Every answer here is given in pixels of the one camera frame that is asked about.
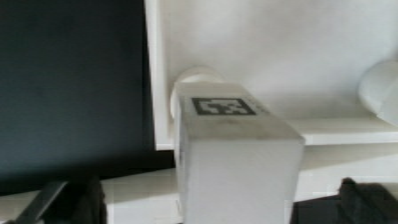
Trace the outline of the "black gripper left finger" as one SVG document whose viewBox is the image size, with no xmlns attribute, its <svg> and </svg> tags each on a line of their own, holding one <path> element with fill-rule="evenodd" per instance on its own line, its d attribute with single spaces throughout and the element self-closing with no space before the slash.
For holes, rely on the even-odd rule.
<svg viewBox="0 0 398 224">
<path fill-rule="evenodd" d="M 11 224 L 107 224 L 100 179 L 50 182 Z"/>
</svg>

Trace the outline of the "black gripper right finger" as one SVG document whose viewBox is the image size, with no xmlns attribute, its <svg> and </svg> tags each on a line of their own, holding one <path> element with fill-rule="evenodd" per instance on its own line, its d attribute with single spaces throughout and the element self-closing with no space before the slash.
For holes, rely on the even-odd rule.
<svg viewBox="0 0 398 224">
<path fill-rule="evenodd" d="M 342 181 L 336 224 L 398 224 L 398 199 L 379 183 Z"/>
</svg>

